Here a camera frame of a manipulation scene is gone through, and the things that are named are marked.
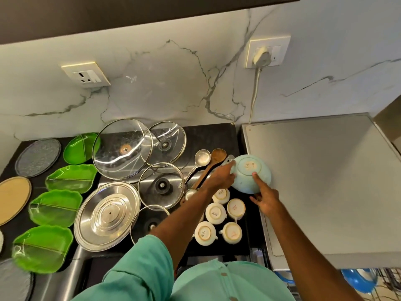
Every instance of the hand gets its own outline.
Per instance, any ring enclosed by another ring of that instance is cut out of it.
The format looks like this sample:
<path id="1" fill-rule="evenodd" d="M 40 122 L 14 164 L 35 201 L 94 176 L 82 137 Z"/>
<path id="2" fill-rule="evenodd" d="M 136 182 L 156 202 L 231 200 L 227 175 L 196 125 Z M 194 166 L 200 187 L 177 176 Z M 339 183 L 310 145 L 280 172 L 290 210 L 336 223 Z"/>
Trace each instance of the hand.
<path id="1" fill-rule="evenodd" d="M 252 177 L 253 180 L 258 184 L 260 193 L 255 194 L 255 197 L 250 196 L 249 198 L 259 206 L 260 210 L 267 217 L 270 217 L 273 211 L 280 205 L 278 191 L 270 188 L 264 181 L 260 179 L 256 172 L 252 173 Z"/>
<path id="2" fill-rule="evenodd" d="M 235 161 L 231 161 L 227 165 L 219 166 L 212 175 L 203 183 L 203 186 L 216 189 L 227 189 L 235 179 L 235 173 L 231 173 L 231 168 L 235 165 Z"/>

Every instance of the round gray plate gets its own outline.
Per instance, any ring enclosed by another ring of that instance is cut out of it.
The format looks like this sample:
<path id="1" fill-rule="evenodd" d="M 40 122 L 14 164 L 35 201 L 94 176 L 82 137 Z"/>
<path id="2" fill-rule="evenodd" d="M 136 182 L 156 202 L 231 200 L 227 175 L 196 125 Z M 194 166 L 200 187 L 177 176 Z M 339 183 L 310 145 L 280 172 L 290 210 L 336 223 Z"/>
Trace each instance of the round gray plate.
<path id="1" fill-rule="evenodd" d="M 46 138 L 35 141 L 18 156 L 15 172 L 19 176 L 34 177 L 49 169 L 61 152 L 57 139 Z"/>
<path id="2" fill-rule="evenodd" d="M 26 301 L 33 288 L 33 274 L 19 268 L 13 259 L 0 262 L 0 296 L 2 300 Z"/>

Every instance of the wire rack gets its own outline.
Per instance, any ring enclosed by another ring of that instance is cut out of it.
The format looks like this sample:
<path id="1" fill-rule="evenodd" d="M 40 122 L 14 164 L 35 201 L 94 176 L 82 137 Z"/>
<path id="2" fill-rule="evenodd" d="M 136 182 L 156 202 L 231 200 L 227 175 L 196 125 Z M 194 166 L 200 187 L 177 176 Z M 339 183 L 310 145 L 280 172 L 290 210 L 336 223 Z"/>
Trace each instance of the wire rack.
<path id="1" fill-rule="evenodd" d="M 377 285 L 370 294 L 359 295 L 366 301 L 401 301 L 401 268 L 376 268 Z M 287 284 L 296 301 L 302 301 L 295 285 Z"/>

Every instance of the white plug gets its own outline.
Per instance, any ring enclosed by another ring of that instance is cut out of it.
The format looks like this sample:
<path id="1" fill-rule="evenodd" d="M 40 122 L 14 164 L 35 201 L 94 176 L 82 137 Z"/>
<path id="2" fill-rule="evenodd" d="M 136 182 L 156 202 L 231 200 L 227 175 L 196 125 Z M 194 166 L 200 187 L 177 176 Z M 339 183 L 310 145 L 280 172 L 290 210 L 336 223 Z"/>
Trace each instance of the white plug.
<path id="1" fill-rule="evenodd" d="M 271 62 L 272 56 L 268 52 L 268 48 L 266 46 L 263 46 L 256 50 L 255 57 L 253 57 L 253 64 L 256 67 L 268 66 Z"/>

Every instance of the black countertop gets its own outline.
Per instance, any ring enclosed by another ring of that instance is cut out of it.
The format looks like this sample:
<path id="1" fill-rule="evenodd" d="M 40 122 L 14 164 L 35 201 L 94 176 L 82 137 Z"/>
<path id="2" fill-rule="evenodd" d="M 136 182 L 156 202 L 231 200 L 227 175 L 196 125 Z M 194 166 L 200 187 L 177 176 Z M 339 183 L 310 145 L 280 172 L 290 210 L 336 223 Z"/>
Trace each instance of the black countertop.
<path id="1" fill-rule="evenodd" d="M 237 141 L 237 133 L 235 130 L 235 126 L 232 124 L 214 124 L 214 125 L 204 125 L 204 126 L 190 126 L 184 127 L 184 130 L 187 134 L 187 146 L 184 154 L 178 159 L 175 164 L 179 165 L 189 165 L 193 164 L 193 159 L 195 153 L 200 149 L 208 149 L 210 152 L 215 148 L 224 149 L 228 155 L 232 154 L 235 157 L 240 155 L 240 151 L 243 152 L 243 148 L 240 148 Z M 58 138 L 62 145 L 62 149 L 66 147 L 70 140 L 73 137 L 67 138 Z M 14 164 L 19 156 L 19 154 L 31 143 L 34 141 L 25 141 L 20 144 L 20 146 L 15 151 L 13 157 L 8 163 L 7 167 L 3 171 L 0 176 L 0 181 L 4 181 L 10 177 L 16 176 L 14 170 Z M 45 178 L 50 175 L 52 172 L 57 170 L 58 168 L 67 166 L 68 164 L 63 159 L 63 151 L 60 154 L 57 162 L 54 163 L 52 167 L 50 167 L 43 174 L 29 178 L 32 183 L 32 194 L 29 198 L 30 202 L 34 198 L 38 197 L 41 193 L 47 191 L 44 181 Z M 83 194 L 83 198 L 85 199 L 94 189 L 97 188 L 100 174 L 97 173 L 95 181 L 91 190 L 87 193 Z M 249 201 L 248 195 L 238 192 L 237 190 L 230 188 L 231 196 L 230 198 L 240 198 L 244 201 L 246 206 L 246 213 L 242 220 L 238 222 L 238 224 L 243 229 L 243 238 L 241 242 L 236 245 L 230 245 L 226 243 L 222 238 L 216 240 L 210 246 L 201 246 L 196 243 L 195 240 L 191 241 L 188 245 L 186 255 L 187 256 L 217 256 L 217 255 L 249 255 L 249 248 L 262 248 L 265 245 L 264 237 L 263 237 L 263 229 L 261 225 L 261 220 L 259 217 L 259 210 L 256 205 Z M 0 260 L 10 258 L 11 257 L 11 247 L 13 244 L 13 240 L 18 236 L 27 231 L 28 229 L 35 227 L 34 224 L 29 219 L 28 214 L 28 204 L 21 210 L 20 213 L 16 217 L 14 217 L 8 223 L 0 226 L 0 230 L 4 234 L 4 245 L 3 251 L 0 253 Z M 216 230 L 220 231 L 223 227 L 222 225 L 217 225 Z M 126 253 L 132 247 L 132 242 L 129 238 L 125 238 L 122 242 L 120 242 L 117 246 L 101 253 L 97 253 L 97 256 L 116 256 L 118 254 Z M 77 243 L 74 240 L 70 250 L 68 252 L 66 262 L 64 266 L 65 268 L 69 264 L 72 259 L 72 256 L 77 248 Z"/>

